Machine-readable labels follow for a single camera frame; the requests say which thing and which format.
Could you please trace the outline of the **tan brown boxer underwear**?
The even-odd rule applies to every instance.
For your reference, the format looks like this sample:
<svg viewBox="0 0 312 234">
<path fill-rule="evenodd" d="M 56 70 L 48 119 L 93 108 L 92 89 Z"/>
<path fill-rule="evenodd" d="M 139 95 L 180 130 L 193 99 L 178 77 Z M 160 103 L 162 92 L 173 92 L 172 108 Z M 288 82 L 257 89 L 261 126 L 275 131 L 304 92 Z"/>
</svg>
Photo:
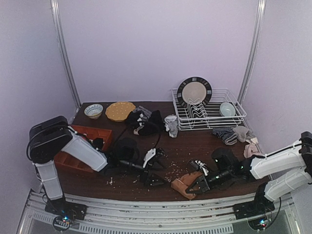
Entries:
<svg viewBox="0 0 312 234">
<path fill-rule="evenodd" d="M 171 188 L 179 192 L 185 198 L 192 200 L 196 197 L 195 194 L 187 194 L 186 189 L 199 177 L 202 176 L 201 172 L 192 172 L 176 178 L 171 182 Z"/>
</svg>

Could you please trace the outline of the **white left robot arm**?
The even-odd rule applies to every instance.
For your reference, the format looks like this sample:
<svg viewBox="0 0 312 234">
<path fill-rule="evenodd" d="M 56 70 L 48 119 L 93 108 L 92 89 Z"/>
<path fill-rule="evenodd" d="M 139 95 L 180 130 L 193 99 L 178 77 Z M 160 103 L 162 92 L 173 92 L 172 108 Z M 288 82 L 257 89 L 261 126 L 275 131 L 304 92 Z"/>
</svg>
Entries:
<svg viewBox="0 0 312 234">
<path fill-rule="evenodd" d="M 71 127 L 64 116 L 58 116 L 31 128 L 26 156 L 33 163 L 47 197 L 47 207 L 58 214 L 69 210 L 55 166 L 55 157 L 67 153 L 85 163 L 94 172 L 106 174 L 109 169 L 126 167 L 139 173 L 144 186 L 155 187 L 165 180 L 155 174 L 154 164 L 164 155 L 163 149 L 154 147 L 144 156 L 141 165 L 137 142 L 119 135 L 107 151 L 101 149 L 99 139 L 91 140 L 86 134 Z"/>
</svg>

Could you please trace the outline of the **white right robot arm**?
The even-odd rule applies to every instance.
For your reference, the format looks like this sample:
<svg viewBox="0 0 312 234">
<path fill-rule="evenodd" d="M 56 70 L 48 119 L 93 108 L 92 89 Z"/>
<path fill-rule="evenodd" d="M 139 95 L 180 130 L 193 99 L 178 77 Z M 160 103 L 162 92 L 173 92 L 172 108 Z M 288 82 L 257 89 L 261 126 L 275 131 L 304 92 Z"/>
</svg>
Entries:
<svg viewBox="0 0 312 234">
<path fill-rule="evenodd" d="M 202 175 L 185 190 L 187 194 L 204 194 L 230 179 L 249 182 L 283 172 L 279 178 L 259 185 L 253 201 L 235 204 L 236 219 L 273 211 L 274 202 L 283 195 L 312 182 L 312 134 L 308 131 L 303 132 L 293 144 L 263 156 L 252 155 L 239 161 L 230 149 L 218 148 L 211 158 L 217 165 L 217 171 L 211 172 L 199 160 L 190 161 Z"/>
</svg>

